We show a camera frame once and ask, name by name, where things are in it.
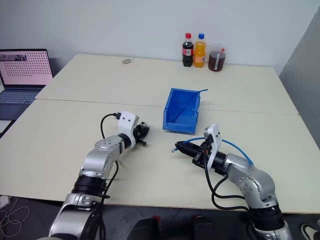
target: plastic bottle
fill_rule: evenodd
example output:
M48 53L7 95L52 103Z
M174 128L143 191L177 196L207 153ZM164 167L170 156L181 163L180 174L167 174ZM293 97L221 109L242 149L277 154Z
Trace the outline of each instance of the plastic bottle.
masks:
M195 42L195 51L193 56L193 64L196 68L202 68L205 65L206 43L205 35L199 33L198 41Z
M185 41L182 44L182 62L183 66L191 67L194 57L194 44L191 42L191 33L185 34Z

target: floor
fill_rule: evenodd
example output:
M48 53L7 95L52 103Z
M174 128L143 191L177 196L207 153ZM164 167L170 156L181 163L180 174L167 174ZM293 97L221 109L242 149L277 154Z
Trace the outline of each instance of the floor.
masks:
M49 228L56 217L61 202L40 201L19 198L15 210L22 206L30 208L29 217L23 222L22 229L17 236L6 238L10 240L36 240L48 236ZM6 206L4 210L10 211L13 204ZM21 209L11 215L11 219L23 219L26 209ZM216 228L217 238L221 240L247 240L246 216L238 211L219 211L186 208L165 207L141 207L141 206L119 206L107 205L103 218L106 225L107 240L125 240L137 221L146 217L160 217L159 229L161 238L165 240L191 240L192 219L195 216L208 217ZM288 222L291 233L295 240L303 240L300 226L303 223L317 226L320 214L287 214L285 220ZM17 224L8 225L7 235L17 232Z

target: orange juice bottle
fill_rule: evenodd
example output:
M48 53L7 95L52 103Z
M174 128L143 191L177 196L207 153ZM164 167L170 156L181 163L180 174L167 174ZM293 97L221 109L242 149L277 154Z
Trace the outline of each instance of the orange juice bottle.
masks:
M205 35L199 33L198 41L195 42L195 51L193 53L193 65L196 68L202 68L205 65L206 43Z

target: blue plastic bin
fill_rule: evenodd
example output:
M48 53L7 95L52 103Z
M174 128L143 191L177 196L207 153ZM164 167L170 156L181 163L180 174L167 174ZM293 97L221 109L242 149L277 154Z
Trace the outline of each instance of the blue plastic bin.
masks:
M199 104L199 91L171 88L163 112L162 128L174 132L194 134Z

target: small metal object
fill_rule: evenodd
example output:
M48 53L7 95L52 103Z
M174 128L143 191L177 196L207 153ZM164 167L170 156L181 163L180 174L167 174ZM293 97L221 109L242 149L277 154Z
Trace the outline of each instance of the small metal object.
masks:
M131 63L131 59L127 58L127 59L123 60L122 63L129 64L129 63Z

